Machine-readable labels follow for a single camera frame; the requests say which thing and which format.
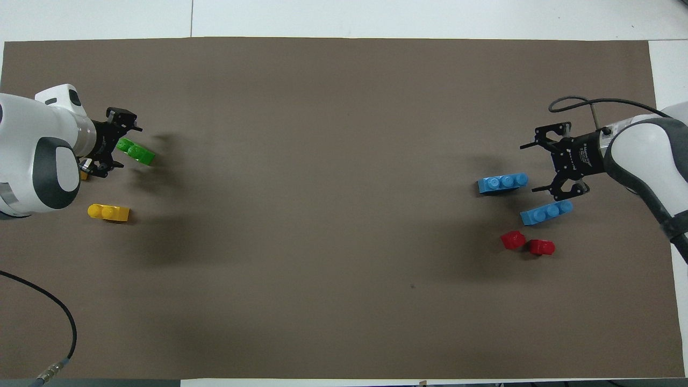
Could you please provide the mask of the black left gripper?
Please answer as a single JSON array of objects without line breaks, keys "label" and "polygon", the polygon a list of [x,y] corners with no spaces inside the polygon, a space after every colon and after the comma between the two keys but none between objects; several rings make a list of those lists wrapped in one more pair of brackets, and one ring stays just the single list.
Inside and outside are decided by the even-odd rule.
[{"label": "black left gripper", "polygon": [[96,129],[94,159],[93,157],[84,157],[80,161],[80,172],[96,178],[106,178],[114,169],[123,168],[122,163],[113,159],[112,152],[120,139],[120,133],[143,131],[137,120],[138,116],[130,110],[108,107],[106,109],[106,121],[94,123]]}]

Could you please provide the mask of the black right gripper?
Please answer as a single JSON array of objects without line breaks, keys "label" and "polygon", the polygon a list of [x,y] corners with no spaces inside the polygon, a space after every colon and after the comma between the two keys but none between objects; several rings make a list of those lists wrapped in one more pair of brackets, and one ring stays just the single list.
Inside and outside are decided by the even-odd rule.
[{"label": "black right gripper", "polygon": [[[600,134],[569,137],[570,130],[571,122],[536,127],[533,140],[519,147],[521,150],[542,147],[546,151],[554,151],[553,165],[557,173],[550,184],[534,187],[532,192],[547,192],[557,202],[587,194],[590,187],[583,177],[605,171],[604,157],[600,152]],[[561,140],[550,139],[550,133],[558,135]]]}]

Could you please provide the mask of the green two-stud toy block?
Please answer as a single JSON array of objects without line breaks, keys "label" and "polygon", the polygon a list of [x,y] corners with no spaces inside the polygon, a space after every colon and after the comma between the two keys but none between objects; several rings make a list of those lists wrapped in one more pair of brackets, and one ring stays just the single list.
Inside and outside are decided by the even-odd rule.
[{"label": "green two-stud toy block", "polygon": [[125,152],[127,156],[132,157],[132,159],[135,159],[135,161],[144,165],[152,164],[152,161],[156,156],[154,152],[126,138],[121,138],[118,140],[116,148],[122,152]]}]

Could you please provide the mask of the blue three-stud toy block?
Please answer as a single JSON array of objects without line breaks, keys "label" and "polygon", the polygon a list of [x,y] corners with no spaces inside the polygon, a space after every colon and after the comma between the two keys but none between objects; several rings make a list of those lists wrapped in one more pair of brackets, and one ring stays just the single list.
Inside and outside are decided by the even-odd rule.
[{"label": "blue three-stud toy block", "polygon": [[570,213],[574,208],[573,203],[569,200],[555,201],[548,205],[538,206],[533,209],[528,209],[519,214],[521,222],[525,226],[534,226],[546,222],[548,220]]},{"label": "blue three-stud toy block", "polygon": [[525,187],[530,178],[526,173],[514,173],[477,179],[478,193],[497,195]]}]

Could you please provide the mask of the brown paper table mat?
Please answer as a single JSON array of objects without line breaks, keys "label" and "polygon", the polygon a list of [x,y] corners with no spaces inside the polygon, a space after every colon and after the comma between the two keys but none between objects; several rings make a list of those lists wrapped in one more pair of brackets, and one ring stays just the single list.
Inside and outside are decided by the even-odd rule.
[{"label": "brown paper table mat", "polygon": [[[538,126],[565,95],[655,104],[644,41],[189,38],[8,42],[0,92],[75,86],[138,116],[66,209],[0,222],[0,269],[59,297],[52,381],[682,377],[671,248],[605,175],[568,214]],[[479,178],[526,173],[482,196]],[[130,208],[128,222],[92,204]],[[500,236],[521,231],[522,248]],[[553,255],[528,242],[550,240]]]}]

